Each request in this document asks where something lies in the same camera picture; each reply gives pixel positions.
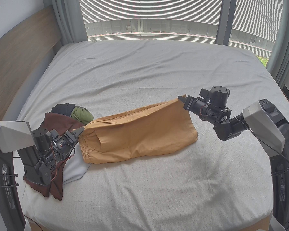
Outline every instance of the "bed sheet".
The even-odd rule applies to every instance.
[[[65,45],[20,117],[35,129],[57,103],[77,103],[99,118],[214,85],[230,89],[232,115],[267,98],[289,121],[288,101],[251,51],[167,40]],[[270,162],[257,139],[246,131],[220,141],[212,124],[190,115],[196,143],[169,155],[91,164],[63,186],[61,202],[19,179],[24,214],[53,230],[238,230],[268,216]],[[21,175],[21,163],[15,171]]]

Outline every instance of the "brown cloth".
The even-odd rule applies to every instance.
[[[79,136],[86,163],[119,162],[175,152],[198,133],[177,98],[93,120]]]
[[[59,135],[63,135],[67,130],[71,132],[72,129],[77,129],[83,126],[84,124],[77,120],[74,120],[69,116],[57,113],[46,113],[44,121],[40,125],[40,128],[47,128],[48,131],[56,129]],[[58,163],[57,176],[54,181],[52,181],[47,186],[41,186],[39,184],[30,182],[25,175],[23,179],[32,189],[40,192],[44,197],[49,197],[49,193],[51,193],[54,198],[61,201],[63,197],[63,167],[65,166],[65,163],[66,161]],[[56,171],[54,170],[52,172],[52,178],[55,176],[55,173]]]

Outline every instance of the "headboard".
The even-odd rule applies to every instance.
[[[0,120],[19,87],[60,39],[52,6],[33,14],[0,38]]]

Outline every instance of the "curtain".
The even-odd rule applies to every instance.
[[[43,0],[52,5],[62,34],[62,45],[88,41],[79,0]]]
[[[283,2],[283,15],[267,70],[282,88],[289,71],[289,0]]]

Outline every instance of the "building exterior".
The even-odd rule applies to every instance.
[[[215,43],[222,0],[80,0],[89,40]],[[229,45],[270,57],[283,0],[237,0]]]

